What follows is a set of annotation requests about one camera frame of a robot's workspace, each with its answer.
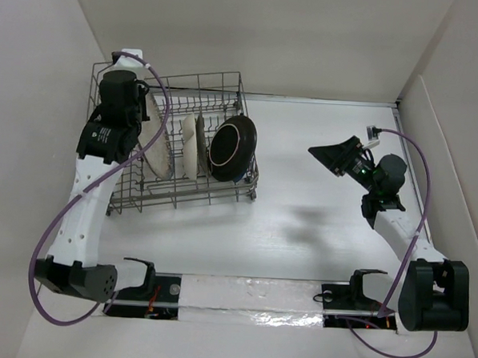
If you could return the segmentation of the speckled round plate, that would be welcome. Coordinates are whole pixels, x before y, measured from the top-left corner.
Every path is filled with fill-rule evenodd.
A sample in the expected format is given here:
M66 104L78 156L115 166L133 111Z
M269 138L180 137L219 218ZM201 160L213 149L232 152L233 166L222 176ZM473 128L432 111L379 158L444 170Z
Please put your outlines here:
M173 157L167 129L164 127L157 140L149 148L146 147L164 125L164 115L153 94L146 95L145 103L149 120L143 121L143 130L139 135L139 147L144 150L143 157L151 172L157 178L166 181L173 175Z

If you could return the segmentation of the cream divided dish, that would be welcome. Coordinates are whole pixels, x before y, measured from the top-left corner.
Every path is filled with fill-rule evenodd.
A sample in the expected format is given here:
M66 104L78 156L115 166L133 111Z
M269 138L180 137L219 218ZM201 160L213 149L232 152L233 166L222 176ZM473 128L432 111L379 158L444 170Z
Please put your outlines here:
M195 116L189 114L183 120L183 170L189 180L198 178L198 152Z

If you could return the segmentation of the blue leaf shaped plate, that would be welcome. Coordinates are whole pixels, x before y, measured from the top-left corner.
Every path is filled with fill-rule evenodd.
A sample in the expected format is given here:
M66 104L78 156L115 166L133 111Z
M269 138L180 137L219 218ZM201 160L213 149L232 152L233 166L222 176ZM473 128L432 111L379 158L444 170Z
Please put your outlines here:
M254 172L252 170L246 170L243 174L238 175L233 179L233 183L251 183L254 178Z

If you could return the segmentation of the cream plate brown rim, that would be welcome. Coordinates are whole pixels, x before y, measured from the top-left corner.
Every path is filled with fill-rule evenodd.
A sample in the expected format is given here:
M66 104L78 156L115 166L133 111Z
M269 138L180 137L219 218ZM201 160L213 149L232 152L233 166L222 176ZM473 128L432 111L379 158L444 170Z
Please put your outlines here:
M238 182L251 164L257 145L255 124L244 115L228 118L215 132L208 148L211 176Z

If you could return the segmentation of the grey deer pattern plate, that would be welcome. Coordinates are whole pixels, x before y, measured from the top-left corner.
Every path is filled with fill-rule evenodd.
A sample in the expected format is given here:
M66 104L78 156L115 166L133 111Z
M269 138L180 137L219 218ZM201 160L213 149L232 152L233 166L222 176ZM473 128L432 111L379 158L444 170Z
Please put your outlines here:
M203 174L206 177L210 176L210 170L208 166L208 156L207 156L207 143L205 137L205 130L204 130L204 120L203 114L200 113L196 119L196 141L197 141L197 154L198 154L198 161L199 166L203 171Z

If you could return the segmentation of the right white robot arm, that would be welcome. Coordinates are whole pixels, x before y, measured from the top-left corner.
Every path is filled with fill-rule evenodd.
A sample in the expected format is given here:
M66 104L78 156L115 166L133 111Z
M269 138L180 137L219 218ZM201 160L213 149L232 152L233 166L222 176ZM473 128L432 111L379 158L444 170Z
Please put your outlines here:
M379 162L360 139L352 136L336 145L310 147L308 152L332 174L348 175L366 195L361 199L363 217L386 240L400 261L393 281L357 281L347 288L349 303L365 308L379 302L378 317L398 313L408 331L466 330L469 323L469 270L451 261L414 226L399 191L405 184L406 162L397 155Z

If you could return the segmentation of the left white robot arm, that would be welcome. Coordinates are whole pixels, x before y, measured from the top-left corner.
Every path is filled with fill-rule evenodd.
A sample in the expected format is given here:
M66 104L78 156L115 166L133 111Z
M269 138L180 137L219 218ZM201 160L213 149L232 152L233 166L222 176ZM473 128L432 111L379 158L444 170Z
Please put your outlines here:
M147 120L148 87L130 70L110 70L98 85L100 103L77 144L71 198L45 258L35 260L34 278L52 292L106 302L118 290L118 269L98 261L102 222L114 186Z

